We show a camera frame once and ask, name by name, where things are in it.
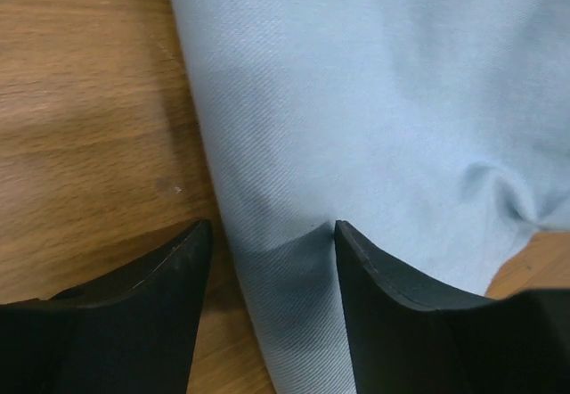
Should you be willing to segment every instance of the blue fabric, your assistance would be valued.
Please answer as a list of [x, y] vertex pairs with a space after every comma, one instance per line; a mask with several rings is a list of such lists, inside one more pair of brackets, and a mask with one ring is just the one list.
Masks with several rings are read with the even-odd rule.
[[570, 0], [172, 0], [279, 394], [354, 393], [332, 227], [484, 293], [570, 226]]

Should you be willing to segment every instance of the folded cloth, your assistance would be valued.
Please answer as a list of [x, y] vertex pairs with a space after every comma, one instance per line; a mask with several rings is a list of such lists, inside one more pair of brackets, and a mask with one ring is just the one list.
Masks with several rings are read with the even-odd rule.
[[570, 0], [172, 1], [278, 393], [354, 393], [335, 219], [476, 293], [570, 226]]

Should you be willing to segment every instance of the wooden surface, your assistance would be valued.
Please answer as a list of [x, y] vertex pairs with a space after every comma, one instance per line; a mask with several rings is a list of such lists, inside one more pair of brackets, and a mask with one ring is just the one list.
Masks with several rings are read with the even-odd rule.
[[[0, 302], [49, 297], [213, 218], [191, 392], [273, 389], [224, 247], [168, 0], [0, 0]], [[540, 235], [490, 295], [570, 286]]]

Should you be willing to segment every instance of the garment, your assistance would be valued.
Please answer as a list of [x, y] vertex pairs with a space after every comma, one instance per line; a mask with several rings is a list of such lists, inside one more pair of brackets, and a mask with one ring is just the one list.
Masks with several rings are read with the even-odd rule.
[[570, 226], [570, 0], [172, 0], [279, 394], [354, 393], [335, 219], [484, 293]]

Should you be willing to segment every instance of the black object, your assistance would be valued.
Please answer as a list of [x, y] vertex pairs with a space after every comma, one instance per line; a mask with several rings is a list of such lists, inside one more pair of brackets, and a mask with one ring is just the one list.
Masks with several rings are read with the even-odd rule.
[[358, 394], [570, 393], [570, 291], [489, 300], [421, 273], [347, 222], [337, 268]]
[[50, 300], [0, 307], [0, 392], [184, 394], [211, 258], [200, 221]]

